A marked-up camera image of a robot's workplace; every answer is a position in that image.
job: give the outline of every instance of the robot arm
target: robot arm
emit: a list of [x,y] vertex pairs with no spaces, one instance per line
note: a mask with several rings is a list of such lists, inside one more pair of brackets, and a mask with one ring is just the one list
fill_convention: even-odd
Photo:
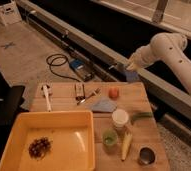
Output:
[[127,70],[137,70],[162,60],[176,75],[191,96],[191,61],[183,50],[187,46],[186,36],[179,33],[159,33],[150,44],[142,46],[130,57]]

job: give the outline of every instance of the black cable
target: black cable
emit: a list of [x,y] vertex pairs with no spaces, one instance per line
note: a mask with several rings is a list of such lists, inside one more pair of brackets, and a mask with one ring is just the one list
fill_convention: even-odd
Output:
[[[58,59],[64,59],[64,61],[62,63],[59,63],[59,64],[56,64],[56,63],[54,64],[54,62],[56,62],[56,60],[58,60]],[[71,79],[71,80],[75,80],[75,81],[80,82],[80,80],[78,80],[76,78],[60,75],[60,74],[53,71],[52,67],[57,67],[57,66],[60,67],[66,63],[69,64],[69,60],[68,60],[66,55],[59,54],[59,53],[52,54],[46,58],[46,63],[49,65],[50,72],[53,73],[54,75],[56,75],[58,77],[67,78],[67,79]]]

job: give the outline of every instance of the wooden cutting board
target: wooden cutting board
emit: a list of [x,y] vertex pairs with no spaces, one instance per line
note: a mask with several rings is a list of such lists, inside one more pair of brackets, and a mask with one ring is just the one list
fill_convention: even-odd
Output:
[[[119,98],[115,100],[117,108],[124,109],[132,116],[136,113],[151,112],[151,107],[147,98],[144,85],[138,83],[122,82],[93,82],[84,83],[85,93],[89,95],[96,88],[100,88],[100,94],[77,106],[75,100],[73,83],[46,83],[51,87],[51,106],[57,110],[82,110],[89,109],[100,98],[108,96],[108,90],[112,86],[119,88]],[[41,91],[42,84],[39,84],[31,111],[46,111],[46,101]],[[148,170],[165,171],[170,170],[169,162],[162,145],[160,135],[154,118],[137,120],[131,126],[133,142],[129,154],[124,162],[121,161],[121,139],[119,135],[117,146],[114,150],[107,150],[102,143],[102,133],[107,129],[112,129],[110,113],[94,113],[95,130],[95,151],[96,151],[96,171],[119,171],[119,170]],[[156,154],[156,160],[148,166],[139,165],[137,160],[142,147],[150,147]]]

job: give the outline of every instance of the small bowl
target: small bowl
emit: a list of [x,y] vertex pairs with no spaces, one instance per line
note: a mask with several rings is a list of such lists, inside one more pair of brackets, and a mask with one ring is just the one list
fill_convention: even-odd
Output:
[[155,153],[152,149],[144,147],[140,150],[138,163],[140,165],[152,164],[155,161]]

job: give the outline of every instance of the gray floor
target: gray floor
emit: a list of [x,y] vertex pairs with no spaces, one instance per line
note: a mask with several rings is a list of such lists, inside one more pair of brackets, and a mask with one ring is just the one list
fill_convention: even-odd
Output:
[[[7,49],[2,47],[10,42],[15,45]],[[26,23],[20,22],[8,27],[0,24],[0,70],[10,85],[26,86],[24,94],[26,101],[23,107],[27,109],[30,107],[39,82],[71,81],[59,78],[49,71],[45,59],[53,53],[66,54]],[[67,65],[57,68],[56,71],[76,77]],[[191,134],[187,135],[183,131],[185,127],[176,127],[168,117],[164,117],[158,123],[158,129],[171,170],[191,171],[191,146],[188,145],[191,144]]]

